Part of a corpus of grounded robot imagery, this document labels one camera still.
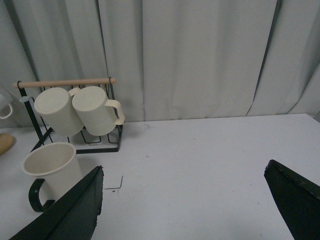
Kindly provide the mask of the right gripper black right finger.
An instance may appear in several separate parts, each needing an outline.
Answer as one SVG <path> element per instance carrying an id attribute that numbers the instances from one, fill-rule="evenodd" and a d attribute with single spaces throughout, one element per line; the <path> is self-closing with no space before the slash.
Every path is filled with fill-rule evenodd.
<path id="1" fill-rule="evenodd" d="M 320 238 L 320 186 L 270 160 L 264 171 L 274 202 L 295 240 Z"/>

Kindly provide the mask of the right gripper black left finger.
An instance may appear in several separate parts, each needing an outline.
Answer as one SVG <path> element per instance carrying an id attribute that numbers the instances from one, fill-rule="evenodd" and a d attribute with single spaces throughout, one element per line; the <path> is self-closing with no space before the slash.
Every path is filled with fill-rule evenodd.
<path id="1" fill-rule="evenodd" d="M 58 200 L 40 202 L 37 178 L 30 187 L 31 207 L 41 213 L 34 221 L 11 237 L 12 240 L 90 240 L 97 226 L 103 201 L 102 166 L 97 166 Z"/>

